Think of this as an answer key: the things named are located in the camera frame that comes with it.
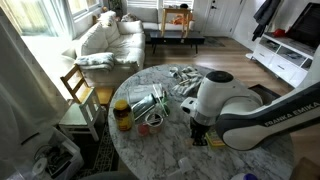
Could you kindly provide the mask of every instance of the chair back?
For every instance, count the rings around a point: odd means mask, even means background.
[[[99,118],[100,112],[102,111],[102,107],[100,105],[100,101],[95,88],[92,88],[89,91],[89,94],[79,107],[84,119],[88,124],[88,127],[93,126],[95,121]]]
[[[71,87],[70,83],[69,83],[69,80],[72,78],[72,77],[78,77],[77,78],[77,82],[75,84],[74,87]],[[77,95],[77,92],[79,91],[79,89],[82,87],[82,85],[85,86],[85,88],[89,88],[82,72],[81,72],[81,69],[80,67],[75,64],[71,69],[70,71],[65,75],[65,76],[62,76],[60,77],[61,81],[63,82],[63,84],[66,86],[66,88],[68,89],[70,95],[72,96],[72,98],[74,99],[74,101],[78,104],[81,103],[80,101],[80,98],[78,97]]]

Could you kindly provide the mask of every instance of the white sofa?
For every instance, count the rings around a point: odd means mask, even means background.
[[[163,9],[156,8],[139,8],[139,7],[127,7],[127,13],[135,15],[139,20],[142,21],[143,30],[146,36],[150,34],[151,31],[159,31],[161,30],[161,22],[162,22],[162,12]],[[166,18],[166,31],[181,31],[182,25],[174,25],[169,23],[172,18],[174,18],[175,14],[168,14]],[[190,21],[189,23],[190,31],[194,30],[194,21]]]
[[[76,59],[95,53],[112,52],[115,65],[106,69],[82,69],[90,86],[113,86],[115,88],[132,74],[143,69],[145,58],[145,35],[141,21],[98,22],[84,35],[75,40],[75,46],[63,55]]]

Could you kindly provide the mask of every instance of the white tv stand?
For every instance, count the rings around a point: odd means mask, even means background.
[[[252,57],[297,87],[308,73],[314,52],[315,49],[305,44],[286,37],[275,38],[267,32],[262,35]]]

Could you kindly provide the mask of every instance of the white marble table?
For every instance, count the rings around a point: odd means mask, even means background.
[[[116,91],[109,108],[108,123],[114,146],[128,168],[139,179],[166,179],[179,168],[178,160],[188,157],[194,170],[185,179],[230,179],[241,172],[253,173],[259,179],[289,179],[293,168],[293,145],[289,135],[277,137],[272,143],[251,151],[237,151],[229,147],[211,149],[209,146],[188,147],[189,116],[180,110],[186,98],[179,96],[172,87],[176,79],[169,74],[169,67],[183,69],[187,65],[161,65],[142,70],[127,79]],[[194,66],[202,75],[211,69]],[[127,89],[139,84],[161,83],[168,92],[170,116],[159,134],[140,137],[136,127],[128,132],[117,129],[112,110],[118,99],[126,98]]]

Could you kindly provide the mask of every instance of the orange jar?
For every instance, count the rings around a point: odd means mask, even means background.
[[[113,114],[120,131],[128,131],[131,129],[133,113],[126,100],[120,99],[115,103]]]

